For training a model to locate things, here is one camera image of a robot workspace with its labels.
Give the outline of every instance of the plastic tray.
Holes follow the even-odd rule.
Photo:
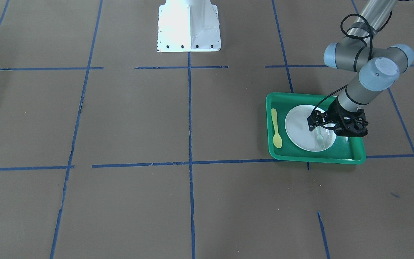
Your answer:
[[[322,162],[336,164],[362,164],[367,158],[362,138],[336,137],[335,143],[327,150],[321,152],[305,151],[297,147],[289,139],[285,132],[285,117],[289,111],[302,104],[317,105],[325,96],[303,95],[290,93],[270,93],[266,97],[266,115],[268,120],[268,145],[271,156],[278,160]],[[335,99],[328,98],[320,105],[320,108],[327,110],[328,106]],[[276,148],[272,143],[274,128],[271,120],[271,108],[277,110],[277,123],[279,135],[282,137],[282,147]]]

